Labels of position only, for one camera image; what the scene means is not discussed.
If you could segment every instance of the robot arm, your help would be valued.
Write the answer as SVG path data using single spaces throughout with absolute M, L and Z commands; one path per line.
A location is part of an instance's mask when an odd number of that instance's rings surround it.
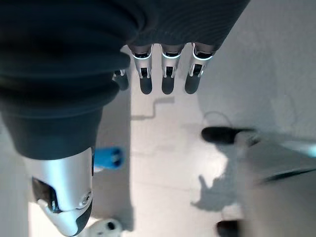
M 160 43 L 162 89 L 169 94 L 183 45 L 193 42 L 186 91 L 194 93 L 208 60 L 248 2 L 1 4 L 3 121 L 24 157 L 37 203 L 62 234 L 78 234 L 91 213 L 93 150 L 102 107 L 119 91 L 113 72 L 123 76 L 130 62 L 120 49 L 126 44 L 132 48 L 141 89 L 148 94 L 151 45 Z

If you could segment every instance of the tiled floor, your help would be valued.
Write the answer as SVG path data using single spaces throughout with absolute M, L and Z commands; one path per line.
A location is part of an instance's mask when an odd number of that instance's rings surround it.
M 131 90 L 105 108 L 98 137 L 98 146 L 120 145 L 130 160 L 95 175 L 92 216 L 118 218 L 124 237 L 214 237 L 216 222 L 240 217 L 234 150 L 199 133 L 235 125 L 316 138 L 315 9 L 313 0 L 252 0 L 194 95 L 184 92 L 190 45 L 171 95 L 161 91 L 158 45 L 150 95 L 132 64 Z M 49 236 L 39 229 L 47 220 L 36 216 L 31 236 Z

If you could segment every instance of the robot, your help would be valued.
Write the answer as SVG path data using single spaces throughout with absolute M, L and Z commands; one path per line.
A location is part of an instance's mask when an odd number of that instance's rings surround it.
M 132 51 L 141 90 L 152 91 L 152 45 L 170 94 L 184 44 L 192 43 L 185 90 L 249 0 L 12 0 L 0 7 L 0 110 L 32 179 L 36 202 L 65 236 L 78 235 L 93 203 L 93 163 L 102 108 L 128 87 Z

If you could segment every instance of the white robot part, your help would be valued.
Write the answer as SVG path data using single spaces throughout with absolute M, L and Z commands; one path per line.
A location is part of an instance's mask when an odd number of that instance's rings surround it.
M 122 225 L 115 219 L 106 219 L 95 222 L 87 230 L 87 237 L 120 237 Z

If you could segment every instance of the blue plastic part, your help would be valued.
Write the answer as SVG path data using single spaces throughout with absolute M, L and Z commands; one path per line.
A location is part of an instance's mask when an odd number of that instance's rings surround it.
M 98 148 L 94 152 L 94 166 L 105 169 L 118 169 L 123 165 L 124 154 L 119 147 Z

